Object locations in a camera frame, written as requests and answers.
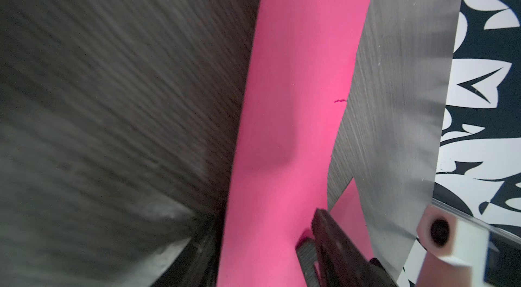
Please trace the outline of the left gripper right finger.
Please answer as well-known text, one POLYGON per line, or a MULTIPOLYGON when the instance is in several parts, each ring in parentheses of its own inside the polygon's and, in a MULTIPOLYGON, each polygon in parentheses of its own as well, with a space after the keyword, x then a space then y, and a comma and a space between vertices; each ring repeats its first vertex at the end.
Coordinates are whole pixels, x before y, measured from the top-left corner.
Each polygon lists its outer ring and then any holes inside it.
POLYGON ((324 209, 315 211, 296 253, 307 286, 396 285, 379 260, 367 260, 324 209))

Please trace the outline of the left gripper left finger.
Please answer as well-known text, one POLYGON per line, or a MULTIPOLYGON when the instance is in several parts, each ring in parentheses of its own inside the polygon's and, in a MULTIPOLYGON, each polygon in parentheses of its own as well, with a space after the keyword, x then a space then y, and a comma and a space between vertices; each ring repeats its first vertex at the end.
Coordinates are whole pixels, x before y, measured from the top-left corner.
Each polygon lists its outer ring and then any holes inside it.
POLYGON ((207 220, 175 259, 152 284, 157 286, 216 286, 224 229, 224 212, 207 220))

